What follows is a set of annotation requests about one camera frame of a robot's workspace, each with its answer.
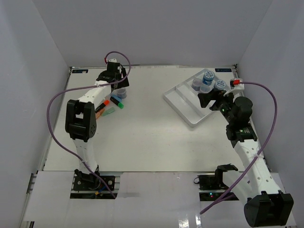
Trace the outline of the clear jar blue clips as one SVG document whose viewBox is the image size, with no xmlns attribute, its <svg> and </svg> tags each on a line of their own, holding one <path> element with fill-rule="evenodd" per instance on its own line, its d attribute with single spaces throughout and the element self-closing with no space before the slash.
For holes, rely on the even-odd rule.
<svg viewBox="0 0 304 228">
<path fill-rule="evenodd" d="M 120 99 L 125 99 L 127 97 L 126 88 L 117 89 L 116 94 Z"/>
</svg>

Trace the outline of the blue-white labelled slime jar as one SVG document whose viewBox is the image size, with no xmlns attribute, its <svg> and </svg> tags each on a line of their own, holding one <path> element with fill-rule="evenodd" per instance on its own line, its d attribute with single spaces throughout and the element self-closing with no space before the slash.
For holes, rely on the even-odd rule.
<svg viewBox="0 0 304 228">
<path fill-rule="evenodd" d="M 213 71 L 207 70 L 206 72 L 204 72 L 202 78 L 203 84 L 210 86 L 214 80 L 214 77 L 215 77 L 215 73 Z"/>
</svg>

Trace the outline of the clear jar of clips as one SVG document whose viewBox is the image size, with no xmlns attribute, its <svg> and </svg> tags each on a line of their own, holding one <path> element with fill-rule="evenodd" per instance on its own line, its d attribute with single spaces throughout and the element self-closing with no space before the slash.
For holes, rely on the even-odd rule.
<svg viewBox="0 0 304 228">
<path fill-rule="evenodd" d="M 201 84 L 202 84 L 202 80 L 199 79 L 199 78 L 195 78 L 195 79 L 193 79 L 193 81 L 192 81 L 191 87 L 192 87 L 195 91 L 199 91 L 199 90 L 200 90 L 200 87 L 201 87 Z"/>
</svg>

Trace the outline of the green cap black highlighter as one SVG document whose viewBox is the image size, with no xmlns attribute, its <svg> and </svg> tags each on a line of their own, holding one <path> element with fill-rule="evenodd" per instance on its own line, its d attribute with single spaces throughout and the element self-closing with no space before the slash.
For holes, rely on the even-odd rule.
<svg viewBox="0 0 304 228">
<path fill-rule="evenodd" d="M 123 108 L 124 108 L 124 105 L 123 105 L 120 101 L 118 101 L 116 98 L 110 97 L 110 100 L 111 100 L 116 106 L 118 106 L 120 109 L 123 109 Z"/>
</svg>

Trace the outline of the clear jar dark clips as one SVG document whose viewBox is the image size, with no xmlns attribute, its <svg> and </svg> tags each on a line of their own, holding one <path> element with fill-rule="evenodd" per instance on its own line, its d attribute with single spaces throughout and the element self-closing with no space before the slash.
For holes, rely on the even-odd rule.
<svg viewBox="0 0 304 228">
<path fill-rule="evenodd" d="M 209 85 L 202 84 L 202 85 L 200 86 L 199 92 L 200 92 L 200 93 L 207 94 L 207 93 L 209 93 L 211 90 L 212 90 L 212 88 L 211 88 Z"/>
</svg>

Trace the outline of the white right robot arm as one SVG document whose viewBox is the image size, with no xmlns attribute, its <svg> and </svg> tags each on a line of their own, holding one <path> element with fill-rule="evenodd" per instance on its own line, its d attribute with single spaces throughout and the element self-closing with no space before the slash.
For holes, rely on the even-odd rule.
<svg viewBox="0 0 304 228">
<path fill-rule="evenodd" d="M 244 167 L 240 173 L 232 164 L 220 165 L 215 171 L 215 185 L 226 189 L 215 202 L 220 202 L 230 191 L 244 205 L 244 215 L 249 226 L 284 226 L 291 214 L 294 200 L 284 193 L 273 179 L 264 158 L 259 153 L 257 136 L 250 124 L 252 102 L 232 93 L 212 89 L 198 94 L 200 106 L 210 102 L 212 111 L 219 111 L 227 121 L 226 135 L 240 157 Z"/>
</svg>

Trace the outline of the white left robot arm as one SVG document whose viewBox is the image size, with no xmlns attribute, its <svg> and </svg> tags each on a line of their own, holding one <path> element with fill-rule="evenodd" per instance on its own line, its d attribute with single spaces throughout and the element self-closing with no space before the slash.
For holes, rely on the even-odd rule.
<svg viewBox="0 0 304 228">
<path fill-rule="evenodd" d="M 98 169 L 91 141 L 97 130 L 95 110 L 117 87 L 117 85 L 103 84 L 117 82 L 125 75 L 125 68 L 117 62 L 117 59 L 110 59 L 106 64 L 106 70 L 101 72 L 95 81 L 97 87 L 88 90 L 77 100 L 69 100 L 66 106 L 65 131 L 76 146 L 76 154 L 82 159 L 78 170 L 87 174 L 84 184 L 91 190 L 100 185 L 100 177 L 91 173 Z"/>
</svg>

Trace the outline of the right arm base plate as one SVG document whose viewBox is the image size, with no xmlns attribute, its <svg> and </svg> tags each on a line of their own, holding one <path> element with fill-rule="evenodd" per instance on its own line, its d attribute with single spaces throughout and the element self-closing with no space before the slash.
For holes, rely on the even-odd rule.
<svg viewBox="0 0 304 228">
<path fill-rule="evenodd" d="M 228 186 L 223 182 L 223 173 L 228 171 L 238 171 L 238 168 L 232 164 L 219 165 L 214 173 L 198 175 L 193 183 L 198 184 L 200 190 L 227 190 Z"/>
</svg>

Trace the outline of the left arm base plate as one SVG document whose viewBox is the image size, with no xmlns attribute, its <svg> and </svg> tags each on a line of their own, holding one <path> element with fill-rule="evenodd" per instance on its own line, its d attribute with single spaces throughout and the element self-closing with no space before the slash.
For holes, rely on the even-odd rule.
<svg viewBox="0 0 304 228">
<path fill-rule="evenodd" d="M 110 190 L 114 190 L 115 176 L 100 176 L 100 177 L 107 184 Z M 103 187 L 105 187 L 104 190 L 107 190 L 104 183 L 101 182 L 98 178 L 96 178 L 92 174 L 89 175 L 86 174 L 86 175 L 82 175 L 81 177 L 75 176 L 72 190 L 74 191 L 101 190 Z"/>
</svg>

